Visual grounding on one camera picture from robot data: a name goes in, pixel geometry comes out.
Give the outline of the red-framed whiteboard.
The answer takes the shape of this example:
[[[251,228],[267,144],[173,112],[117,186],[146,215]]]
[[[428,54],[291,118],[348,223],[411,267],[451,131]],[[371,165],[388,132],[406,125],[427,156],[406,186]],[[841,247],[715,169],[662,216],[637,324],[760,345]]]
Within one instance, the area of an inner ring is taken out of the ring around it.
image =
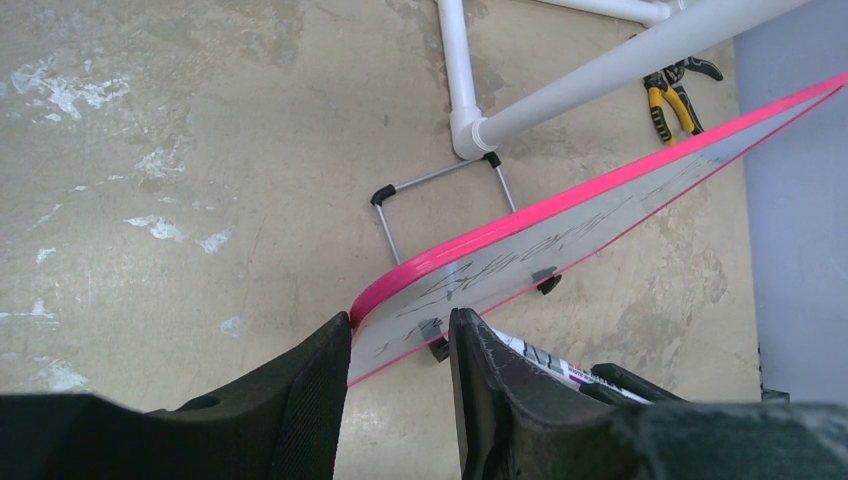
[[[606,248],[846,84],[838,74],[402,262],[350,308],[349,383],[424,348],[453,309],[487,313]]]

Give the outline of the black whiteboard marker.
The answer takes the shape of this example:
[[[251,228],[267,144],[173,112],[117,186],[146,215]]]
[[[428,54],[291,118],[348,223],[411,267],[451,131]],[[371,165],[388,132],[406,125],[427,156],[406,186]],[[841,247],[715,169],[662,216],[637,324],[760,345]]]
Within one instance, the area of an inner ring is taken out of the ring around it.
[[[506,334],[498,329],[494,329],[493,332],[504,344],[515,352],[520,353],[526,360],[574,389],[579,390],[584,385],[598,384],[602,386],[602,393],[614,392],[613,398],[624,397],[638,403],[651,404],[650,400],[604,380],[593,373],[582,370],[540,347],[527,343],[519,337]]]

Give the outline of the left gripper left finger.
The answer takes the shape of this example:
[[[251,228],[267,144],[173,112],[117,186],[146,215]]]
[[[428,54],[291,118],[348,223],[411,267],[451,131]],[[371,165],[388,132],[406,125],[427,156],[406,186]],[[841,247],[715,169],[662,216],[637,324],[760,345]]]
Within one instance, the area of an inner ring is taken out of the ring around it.
[[[1,399],[5,479],[329,479],[351,357],[340,312],[286,353],[175,410],[94,394]]]

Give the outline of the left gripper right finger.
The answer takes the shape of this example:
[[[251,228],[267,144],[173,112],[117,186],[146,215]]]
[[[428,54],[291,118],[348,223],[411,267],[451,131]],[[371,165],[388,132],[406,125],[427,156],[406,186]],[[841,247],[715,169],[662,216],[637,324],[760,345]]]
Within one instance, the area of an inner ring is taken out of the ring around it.
[[[570,388],[473,310],[449,321],[466,479],[843,479],[847,411],[821,403],[643,404]]]

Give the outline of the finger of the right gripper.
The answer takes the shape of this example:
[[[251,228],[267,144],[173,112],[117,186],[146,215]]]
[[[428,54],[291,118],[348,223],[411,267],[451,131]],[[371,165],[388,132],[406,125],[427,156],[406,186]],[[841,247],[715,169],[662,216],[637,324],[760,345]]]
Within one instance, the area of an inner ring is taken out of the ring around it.
[[[606,405],[655,404],[684,399],[614,363],[594,365],[578,391]]]

